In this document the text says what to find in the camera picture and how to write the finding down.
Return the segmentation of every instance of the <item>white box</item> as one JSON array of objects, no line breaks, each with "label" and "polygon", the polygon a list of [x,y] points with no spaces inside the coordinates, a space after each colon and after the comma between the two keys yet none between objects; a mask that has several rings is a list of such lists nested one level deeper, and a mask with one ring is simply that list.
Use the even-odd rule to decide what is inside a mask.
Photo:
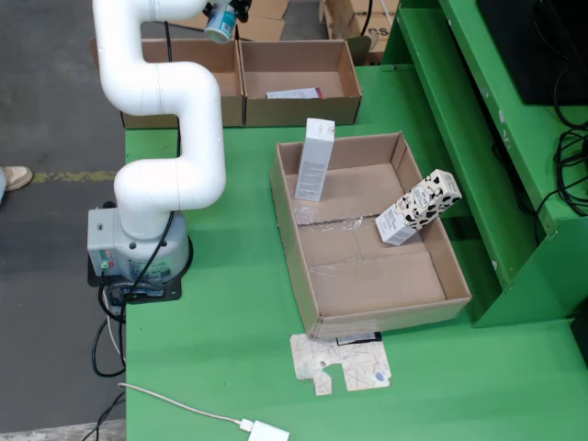
[{"label": "white box", "polygon": [[322,92],[319,87],[278,90],[276,92],[267,92],[266,97],[269,99],[322,99]]},{"label": "white box", "polygon": [[460,199],[453,175],[435,170],[376,218],[382,242],[401,245]]},{"label": "white box", "polygon": [[308,118],[294,198],[321,200],[334,144],[334,121]]}]

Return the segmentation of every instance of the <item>black monitor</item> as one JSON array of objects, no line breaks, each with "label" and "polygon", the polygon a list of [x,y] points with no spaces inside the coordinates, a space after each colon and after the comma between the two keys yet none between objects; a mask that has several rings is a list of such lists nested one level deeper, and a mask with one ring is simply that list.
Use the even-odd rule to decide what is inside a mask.
[{"label": "black monitor", "polygon": [[554,85],[570,66],[558,102],[588,105],[587,1],[478,0],[478,6],[525,103],[552,105]]}]

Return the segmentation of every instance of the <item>cable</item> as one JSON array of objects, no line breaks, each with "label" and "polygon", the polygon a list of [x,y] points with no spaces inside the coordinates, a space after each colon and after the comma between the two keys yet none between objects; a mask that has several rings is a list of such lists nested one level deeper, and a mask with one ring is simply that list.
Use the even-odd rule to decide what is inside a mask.
[{"label": "cable", "polygon": [[84,439],[82,439],[82,441],[85,441],[86,439],[88,439],[94,432],[96,432],[96,441],[98,441],[98,438],[100,437],[100,426],[102,425],[102,423],[104,423],[106,421],[106,419],[108,418],[108,416],[110,415],[110,413],[112,412],[112,410],[117,407],[119,404],[122,404],[123,402],[125,402],[124,400],[120,400],[123,395],[126,392],[122,392],[121,394],[119,394],[119,396],[112,402],[112,404],[110,404],[110,406],[107,407],[107,409],[105,411],[102,412],[102,414],[100,415],[100,417],[98,418],[98,421],[96,423],[96,427],[94,427],[94,429],[92,429],[92,431],[87,434],[86,436],[84,436]]},{"label": "cable", "polygon": [[102,311],[107,315],[108,318],[120,322],[120,317],[118,315],[113,314],[107,307],[107,296],[104,292],[105,282],[104,282],[104,274],[102,275],[102,279],[100,280],[100,287],[98,288],[98,304]]},{"label": "cable", "polygon": [[102,332],[104,331],[104,328],[107,325],[107,319],[104,319],[104,321],[102,322],[102,324],[100,324],[100,327],[98,328],[98,331],[96,332],[96,336],[94,337],[94,342],[92,343],[92,370],[94,370],[94,373],[96,375],[98,375],[99,377],[102,377],[103,379],[112,379],[114,377],[118,377],[119,375],[122,375],[125,373],[125,368],[117,371],[117,372],[112,372],[112,373],[104,373],[102,371],[100,371],[100,369],[98,369],[98,366],[96,364],[96,350],[98,348],[98,342],[100,341],[100,335],[102,335]]},{"label": "cable", "polygon": [[139,392],[146,393],[147,395],[151,395],[154,398],[158,398],[159,400],[167,401],[170,404],[173,404],[174,406],[180,407],[182,409],[185,409],[185,410],[193,412],[193,413],[198,413],[202,416],[208,416],[209,418],[216,418],[217,420],[228,421],[230,423],[237,424],[237,425],[241,425],[241,422],[242,422],[241,420],[235,420],[234,418],[230,418],[228,416],[221,416],[221,415],[217,415],[215,413],[208,413],[208,412],[200,411],[198,409],[194,409],[193,407],[186,406],[185,404],[182,404],[181,402],[167,398],[164,395],[160,395],[159,393],[155,393],[150,390],[140,388],[138,386],[133,386],[132,384],[119,383],[119,388],[121,388],[122,390],[125,390],[126,388],[137,390]]},{"label": "cable", "polygon": [[172,62],[174,57],[172,57],[172,39],[169,35],[169,23],[164,22],[165,27],[165,39],[167,40],[167,61]]},{"label": "cable", "polygon": [[560,109],[560,104],[558,103],[558,87],[560,86],[560,81],[564,76],[566,76],[566,74],[569,71],[570,71],[570,66],[568,66],[564,69],[564,71],[560,74],[557,81],[555,82],[555,86],[553,87],[553,107],[555,108],[555,111],[558,114],[560,121],[562,123],[564,123],[566,126],[570,127],[571,129],[586,129],[586,128],[588,128],[588,121],[586,121],[582,124],[570,122],[566,117],[563,116],[563,113],[561,112],[561,109]]},{"label": "cable", "polygon": [[369,6],[367,7],[367,17],[366,17],[366,24],[364,28],[361,30],[360,35],[366,35],[366,30],[368,30],[369,20],[371,19],[371,8],[374,5],[374,0],[369,0]]},{"label": "cable", "polygon": [[[172,62],[174,60],[174,54],[172,53],[172,39],[169,33],[169,23],[164,22],[165,26],[165,41],[167,43],[167,61]],[[180,119],[177,120],[177,146],[175,147],[175,156],[179,158],[182,154],[182,135],[180,134]]]},{"label": "cable", "polygon": [[[107,293],[104,292],[104,290],[102,290],[102,300],[105,303],[107,302]],[[115,351],[117,351],[117,354],[120,355],[119,346],[117,345],[117,342],[114,339],[114,335],[112,333],[112,327],[110,326],[110,316],[107,316],[107,322],[108,322],[108,333],[110,334],[110,341],[112,342],[112,345],[114,346]]]},{"label": "cable", "polygon": [[[170,32],[169,32],[169,23],[167,21],[164,22],[164,27],[165,27],[165,39],[166,39],[166,43],[167,43],[167,58],[168,58],[168,61],[171,62],[173,60],[172,41],[171,41]],[[180,154],[181,154],[181,134],[180,134],[179,120],[178,120],[176,156],[179,157]],[[174,220],[174,213],[171,212],[169,215],[169,219],[167,221],[167,224],[165,225],[164,233],[162,234],[162,237],[159,240],[159,243],[155,247],[155,250],[153,251],[151,257],[147,261],[147,264],[145,265],[145,267],[143,268],[143,270],[141,271],[139,276],[135,279],[134,283],[130,287],[129,294],[127,294],[126,298],[122,299],[122,306],[120,307],[119,316],[116,316],[108,309],[106,294],[104,293],[104,278],[102,278],[102,280],[100,281],[100,288],[98,289],[98,304],[100,305],[100,308],[102,309],[102,311],[107,315],[107,319],[102,323],[102,325],[98,329],[98,332],[96,333],[96,337],[95,337],[95,343],[94,343],[93,349],[92,349],[92,368],[94,369],[95,373],[100,377],[106,377],[106,376],[116,377],[117,375],[124,373],[126,370],[127,358],[124,355],[124,341],[122,338],[122,326],[123,326],[123,324],[126,323],[125,310],[127,309],[127,300],[132,300],[132,296],[133,296],[135,289],[137,288],[137,285],[139,285],[139,283],[141,282],[141,280],[143,279],[143,277],[147,273],[147,270],[149,269],[149,267],[151,266],[151,263],[153,262],[153,260],[157,256],[159,249],[162,247],[163,243],[165,242],[165,238],[167,237],[167,233],[169,233],[169,229],[172,225],[173,220]],[[118,345],[116,344],[114,336],[112,335],[112,329],[110,327],[110,319],[115,320],[119,323],[119,344]],[[114,345],[116,351],[119,353],[120,363],[123,366],[123,369],[121,371],[116,372],[114,374],[103,374],[96,367],[97,340],[100,338],[100,335],[102,334],[102,331],[104,330],[104,327],[106,325],[108,325],[108,332],[110,333],[110,339],[112,340],[112,344]]]},{"label": "cable", "polygon": [[[548,199],[553,195],[557,194],[560,197],[560,199],[564,201],[566,204],[568,204],[568,206],[579,216],[588,216],[588,212],[586,212],[583,209],[588,208],[588,198],[581,198],[575,196],[568,191],[570,188],[575,187],[578,184],[588,180],[588,175],[576,180],[575,182],[572,182],[571,184],[566,184],[563,176],[564,170],[567,167],[572,167],[582,163],[585,164],[586,162],[588,162],[588,121],[580,124],[571,122],[563,115],[563,112],[561,111],[560,103],[558,102],[558,90],[560,88],[561,80],[570,71],[570,59],[561,51],[556,49],[556,47],[553,44],[551,44],[548,41],[548,39],[545,38],[541,30],[539,29],[539,26],[537,24],[537,7],[538,3],[536,4],[536,7],[534,9],[533,16],[533,25],[535,26],[535,31],[537,32],[538,36],[541,38],[543,43],[555,55],[560,57],[567,64],[566,68],[560,73],[560,76],[558,76],[558,79],[556,80],[553,86],[553,107],[561,123],[569,127],[568,130],[561,133],[560,139],[558,141],[558,146],[556,148],[556,152],[553,155],[553,162],[555,164],[556,189],[549,192],[543,198],[543,200],[541,200],[541,203],[539,204],[539,206],[537,207],[537,211],[535,212],[535,239],[537,241],[537,245],[539,245],[539,237],[537,231],[537,224],[540,223],[539,212],[545,206]],[[568,151],[572,146],[576,145],[578,142],[582,142],[582,148],[580,149],[580,151],[572,153],[567,157],[564,157],[564,153]]]}]

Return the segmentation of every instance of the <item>green table surface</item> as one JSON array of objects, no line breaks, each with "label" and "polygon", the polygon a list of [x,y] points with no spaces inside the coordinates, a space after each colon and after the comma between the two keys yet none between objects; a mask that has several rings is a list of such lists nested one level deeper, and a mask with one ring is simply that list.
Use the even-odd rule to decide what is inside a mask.
[{"label": "green table surface", "polygon": [[[414,69],[357,72],[359,118],[337,136],[402,130],[423,173],[448,167]],[[289,337],[304,330],[268,174],[276,143],[303,138],[304,128],[225,131],[226,191],[211,208],[186,213],[195,255],[182,299],[128,308],[127,381],[202,410],[282,427],[292,441],[585,439],[588,370],[565,321],[472,329],[464,312],[452,322],[384,334],[389,388],[348,392],[338,365],[327,368],[333,395],[316,397],[311,381],[296,380]],[[128,161],[173,156],[175,131],[127,130],[126,143]],[[451,211],[455,219],[469,215],[466,204]],[[474,295],[495,287],[480,239],[456,231],[464,222],[444,223]],[[127,437],[248,435],[130,390]]]}]

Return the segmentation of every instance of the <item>gray floor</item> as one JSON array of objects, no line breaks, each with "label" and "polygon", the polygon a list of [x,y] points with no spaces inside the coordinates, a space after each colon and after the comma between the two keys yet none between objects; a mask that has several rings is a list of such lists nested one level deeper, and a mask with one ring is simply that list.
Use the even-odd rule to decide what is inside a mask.
[{"label": "gray floor", "polygon": [[[316,0],[292,0],[283,40],[326,38]],[[118,112],[88,52],[89,0],[0,0],[0,164],[35,183],[0,205],[0,433],[96,420],[116,396],[90,345],[103,314],[85,283],[86,213],[113,198],[124,161]],[[145,37],[164,36],[149,24]],[[172,37],[197,37],[172,28]],[[106,370],[118,368],[107,338]],[[118,408],[112,418],[121,418]]]}]

